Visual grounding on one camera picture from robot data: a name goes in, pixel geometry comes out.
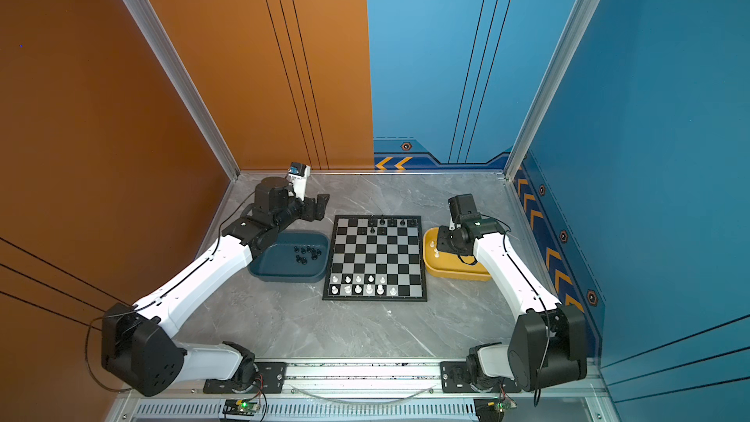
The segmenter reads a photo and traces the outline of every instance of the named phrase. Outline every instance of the blue wall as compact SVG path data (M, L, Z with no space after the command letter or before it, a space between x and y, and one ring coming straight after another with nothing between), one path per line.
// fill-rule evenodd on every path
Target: blue wall
M749 11L602 0L532 144L607 306L602 373L624 422L702 420L689 402L718 393L745 417L747 381L679 390L750 377L750 352L685 365L750 345L750 319L651 349L750 313Z
M487 162L513 145L575 0L512 0L497 46L508 2L485 0L477 31L482 0L368 0L376 138L415 138L442 163Z

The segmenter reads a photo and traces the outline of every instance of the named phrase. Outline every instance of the orange wall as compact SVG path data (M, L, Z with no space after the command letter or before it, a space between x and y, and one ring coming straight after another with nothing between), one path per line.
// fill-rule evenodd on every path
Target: orange wall
M372 168L367 0L150 1L240 168Z
M228 179L121 0L0 0L0 236L132 302L194 257ZM114 300L0 243L0 263ZM0 291L101 314L0 267ZM80 323L0 295L3 420L100 420ZM95 371L100 335L93 333Z

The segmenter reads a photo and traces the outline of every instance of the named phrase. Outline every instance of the dark blue tray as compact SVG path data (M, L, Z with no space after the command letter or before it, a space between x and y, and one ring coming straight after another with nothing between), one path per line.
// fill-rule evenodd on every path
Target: dark blue tray
M294 247L319 249L320 255L313 261L311 254L294 252ZM266 282L314 283L325 276L328 264L329 240L317 231L282 231L276 243L248 265L250 274ZM296 256L307 259L307 264L297 262Z

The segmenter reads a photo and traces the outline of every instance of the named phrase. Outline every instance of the yellow chevron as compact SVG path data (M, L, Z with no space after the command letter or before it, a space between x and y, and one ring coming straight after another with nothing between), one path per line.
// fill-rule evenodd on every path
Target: yellow chevron
M532 201L536 200L536 198L532 194L524 194L523 195L523 211L524 212L526 212L528 210L529 199L531 199Z
M567 274L563 274L559 271L559 269L555 270L555 290L557 290L557 293L560 292L560 279L565 280L570 285L573 285L573 282L570 281L570 277L568 277Z
M411 159L412 159L412 157L411 157L411 156L408 156L407 158L405 158L405 159L401 160L401 161L400 161L399 163L396 163L396 168L398 168L398 169L400 169L400 170L404 170L404 171L406 171L406 168L404 168L404 164L405 164L406 162L408 162L409 160L411 160Z
M540 219L544 219L544 217L541 215L541 212L535 211L534 209L531 210L531 230L534 230L534 217L539 217Z
M554 249L547 248L547 270L550 269L550 256L554 256L555 258L558 258L560 261L563 260L563 258L560 258L560 254L555 251Z
M520 197L520 185L521 184L528 184L528 180L518 180L518 197Z
M378 163L377 165L375 165L375 166L378 167L378 168L380 168L381 170L385 171L388 168L384 167L383 165L386 164L386 163L388 163L388 162L390 162L392 158L393 158L392 156L387 156L386 158L382 159L382 161L380 163Z
M574 304L576 308L580 310L581 313L584 313L584 306L579 304L575 298L571 297L570 295L565 295L565 305Z

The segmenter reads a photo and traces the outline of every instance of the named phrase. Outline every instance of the gray marble floor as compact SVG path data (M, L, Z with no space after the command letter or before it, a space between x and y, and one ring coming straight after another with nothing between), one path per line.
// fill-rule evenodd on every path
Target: gray marble floor
M243 173L220 218L265 176ZM337 214L382 213L420 215L426 231L447 224L448 198L471 192L477 207L509 223L514 235L528 225L504 189L496 173L313 173L307 195L331 194L326 218L297 221L292 228L330 237ZM536 245L522 234L511 236L511 242L541 276ZM427 302L390 304L323 301L323 284L265 283L243 270L206 300L175 338L206 344L230 340L263 358L462 358L469 347L507 340L513 331L510 309L492 281L428 274Z

